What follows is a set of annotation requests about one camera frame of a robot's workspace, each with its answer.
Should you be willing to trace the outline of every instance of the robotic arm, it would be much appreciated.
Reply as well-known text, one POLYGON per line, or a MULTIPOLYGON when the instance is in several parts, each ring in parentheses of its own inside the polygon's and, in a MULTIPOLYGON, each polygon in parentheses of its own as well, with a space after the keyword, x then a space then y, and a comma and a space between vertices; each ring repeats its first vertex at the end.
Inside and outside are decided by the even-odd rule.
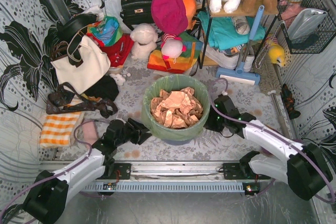
POLYGON ((316 145, 308 144, 305 146, 289 140, 263 125, 253 115, 249 113, 240 114, 227 95, 220 95, 215 100, 215 106, 224 115, 250 122, 260 126, 262 129, 267 129, 266 132, 248 124, 228 120, 219 116, 213 109, 210 112, 206 125, 208 129, 221 132, 224 127, 227 127, 231 133, 253 141, 273 154, 273 156, 266 156, 256 151, 246 154, 239 161, 240 170, 246 176, 267 175, 288 184, 292 191, 300 198, 304 200, 311 199, 326 183, 311 164, 292 148, 292 146, 295 146, 312 159, 328 181, 332 181, 330 170, 321 150, 316 145), (277 135, 285 143, 268 132, 277 135))
POLYGON ((92 146, 92 152, 78 158, 68 166, 50 173, 41 172, 35 182, 65 172, 32 188, 24 203, 23 210, 41 221, 43 224, 53 224, 62 215, 69 201, 97 178, 109 178, 113 173, 114 159, 117 147, 130 141, 141 145, 151 134, 148 129, 135 120, 112 120, 104 136, 92 146))

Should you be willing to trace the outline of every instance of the magenta bag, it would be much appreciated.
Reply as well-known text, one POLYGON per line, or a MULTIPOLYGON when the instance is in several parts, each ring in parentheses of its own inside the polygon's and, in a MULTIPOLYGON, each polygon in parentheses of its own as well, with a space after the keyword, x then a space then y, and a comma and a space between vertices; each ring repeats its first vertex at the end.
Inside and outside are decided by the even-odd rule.
POLYGON ((153 0, 151 11, 155 24, 167 34, 179 35, 188 26, 183 0, 153 0))

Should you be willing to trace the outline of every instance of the floral tablecloth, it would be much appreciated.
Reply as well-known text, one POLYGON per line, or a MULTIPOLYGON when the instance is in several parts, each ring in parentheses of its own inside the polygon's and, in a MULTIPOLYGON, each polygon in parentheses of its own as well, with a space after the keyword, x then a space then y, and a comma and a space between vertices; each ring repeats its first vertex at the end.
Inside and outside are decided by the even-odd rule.
MULTIPOLYGON (((194 76, 203 82, 207 87, 215 80, 217 67, 204 67, 199 69, 194 76)), ((126 82, 119 87, 119 95, 115 103, 119 109, 118 114, 123 115, 124 119, 131 117, 140 120, 141 105, 144 90, 161 76, 153 73, 153 70, 146 68, 146 62, 128 59, 123 70, 123 74, 130 73, 126 77, 126 82)), ((224 84, 217 84, 214 87, 216 93, 213 97, 219 95, 225 89, 224 84)), ((273 129, 280 130, 276 117, 275 107, 270 97, 260 93, 258 86, 250 86, 240 83, 229 83, 227 90, 233 103, 239 111, 249 112, 273 129)), ((86 112, 86 119, 101 118, 97 112, 86 112)), ((107 125, 97 123, 99 135, 106 131, 107 125)), ((224 136, 230 136, 228 129, 224 129, 224 136)), ((238 160, 251 150, 259 150, 260 146, 251 141, 243 139, 237 135, 225 138, 217 132, 204 129, 203 133, 190 143, 173 146, 164 143, 156 137, 149 138, 141 146, 126 143, 118 147, 115 160, 139 160, 139 161, 208 161, 208 160, 238 160)), ((86 147, 81 144, 75 144, 69 148, 63 148, 59 151, 60 160, 74 160, 86 151, 86 147)))

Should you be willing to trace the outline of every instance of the blue broom handle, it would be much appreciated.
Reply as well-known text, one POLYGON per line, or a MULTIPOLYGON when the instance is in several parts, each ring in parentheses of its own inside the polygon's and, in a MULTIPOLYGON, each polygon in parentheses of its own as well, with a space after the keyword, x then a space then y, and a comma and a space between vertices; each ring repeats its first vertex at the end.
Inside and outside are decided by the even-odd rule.
POLYGON ((260 24, 262 14, 264 13, 264 9, 265 9, 264 5, 260 5, 259 8, 258 8, 256 17, 254 19, 254 22, 253 22, 253 25, 252 25, 252 28, 251 28, 251 31, 250 31, 250 37, 248 38, 249 40, 253 40, 254 36, 256 36, 257 29, 258 29, 258 26, 260 24))

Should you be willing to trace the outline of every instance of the trash bin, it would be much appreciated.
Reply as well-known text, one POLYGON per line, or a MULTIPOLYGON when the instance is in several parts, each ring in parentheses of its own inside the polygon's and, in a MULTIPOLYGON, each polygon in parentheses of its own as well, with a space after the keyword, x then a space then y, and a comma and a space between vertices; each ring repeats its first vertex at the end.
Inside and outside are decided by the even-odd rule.
POLYGON ((211 105, 208 96, 206 86, 190 76, 186 76, 184 74, 172 74, 170 76, 162 77, 145 91, 141 110, 142 123, 151 130, 154 136, 166 141, 169 144, 182 145, 189 143, 191 139, 202 132, 203 126, 209 116, 211 105), (180 130, 170 129, 160 125, 152 116, 150 111, 152 99, 159 96, 161 89, 170 92, 180 91, 181 89, 187 87, 195 89, 194 96, 203 106, 203 116, 200 121, 189 128, 180 130))

